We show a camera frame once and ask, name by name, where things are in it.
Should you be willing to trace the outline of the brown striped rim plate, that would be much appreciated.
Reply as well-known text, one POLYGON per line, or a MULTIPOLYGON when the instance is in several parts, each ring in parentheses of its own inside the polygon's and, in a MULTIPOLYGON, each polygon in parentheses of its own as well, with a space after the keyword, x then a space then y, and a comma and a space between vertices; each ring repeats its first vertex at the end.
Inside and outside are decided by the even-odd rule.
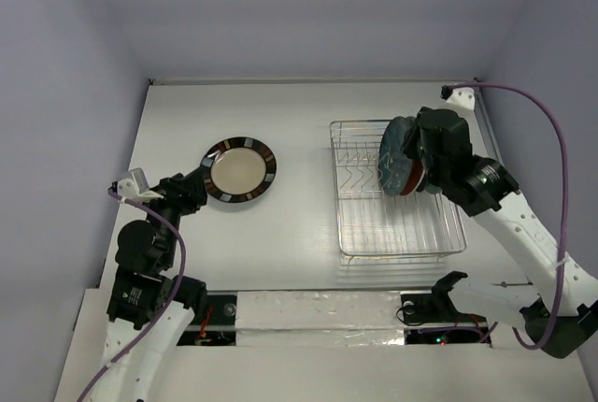
POLYGON ((242 204, 271 187, 278 163, 274 152, 262 141, 235 136, 212 146, 199 169, 209 196, 226 204, 242 204))

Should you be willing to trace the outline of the mint green flower plate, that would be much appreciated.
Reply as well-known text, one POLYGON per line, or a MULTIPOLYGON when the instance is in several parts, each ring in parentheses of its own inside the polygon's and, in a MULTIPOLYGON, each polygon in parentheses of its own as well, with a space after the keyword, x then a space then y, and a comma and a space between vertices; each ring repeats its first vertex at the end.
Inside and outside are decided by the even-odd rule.
POLYGON ((441 194, 442 189, 438 186, 433 185, 427 177, 425 177, 420 185, 418 186, 417 193, 427 193, 427 194, 441 194))

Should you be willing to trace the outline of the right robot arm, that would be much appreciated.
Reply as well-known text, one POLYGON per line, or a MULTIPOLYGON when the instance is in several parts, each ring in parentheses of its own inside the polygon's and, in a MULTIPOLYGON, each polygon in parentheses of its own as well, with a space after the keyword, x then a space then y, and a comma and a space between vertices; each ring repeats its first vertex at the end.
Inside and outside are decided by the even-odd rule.
POLYGON ((478 282, 453 271, 432 287, 430 308, 439 319, 475 313, 509 325, 558 359, 597 331, 597 279, 571 257, 529 206, 519 184, 497 161, 474 154, 467 121, 451 109, 421 108, 406 133, 406 156, 428 181, 506 250, 528 284, 478 282))

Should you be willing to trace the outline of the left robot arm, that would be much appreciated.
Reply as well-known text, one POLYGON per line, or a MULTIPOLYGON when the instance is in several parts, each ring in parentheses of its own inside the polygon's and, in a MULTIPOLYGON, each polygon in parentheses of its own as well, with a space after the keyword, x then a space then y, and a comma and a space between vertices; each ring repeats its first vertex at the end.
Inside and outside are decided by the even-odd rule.
POLYGON ((145 212, 117 235, 117 270, 107 306, 101 366, 81 401, 150 401, 183 331, 206 314, 206 284, 185 276, 182 217, 206 204, 200 169, 149 186, 131 169, 107 189, 123 205, 145 212))

